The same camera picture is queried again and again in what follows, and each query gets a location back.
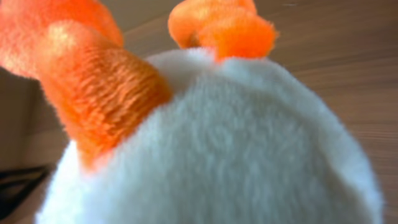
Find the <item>white orange plush duck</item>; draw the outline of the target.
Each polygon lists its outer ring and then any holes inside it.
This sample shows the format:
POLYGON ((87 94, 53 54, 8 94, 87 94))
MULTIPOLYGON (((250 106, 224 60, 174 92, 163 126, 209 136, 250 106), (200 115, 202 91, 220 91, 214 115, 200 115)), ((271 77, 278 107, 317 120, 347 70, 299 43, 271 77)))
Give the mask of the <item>white orange plush duck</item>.
POLYGON ((146 59, 99 1, 2 1, 1 66, 40 82, 70 142, 36 223, 377 224, 361 146, 268 58, 253 1, 183 1, 146 59))

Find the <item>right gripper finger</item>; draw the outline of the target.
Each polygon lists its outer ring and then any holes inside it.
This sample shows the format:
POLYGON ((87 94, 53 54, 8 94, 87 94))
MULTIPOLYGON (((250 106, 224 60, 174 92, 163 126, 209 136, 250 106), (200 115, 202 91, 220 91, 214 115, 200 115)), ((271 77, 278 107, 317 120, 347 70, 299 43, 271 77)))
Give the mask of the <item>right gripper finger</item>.
POLYGON ((50 175, 51 166, 1 171, 1 219, 12 214, 50 175))

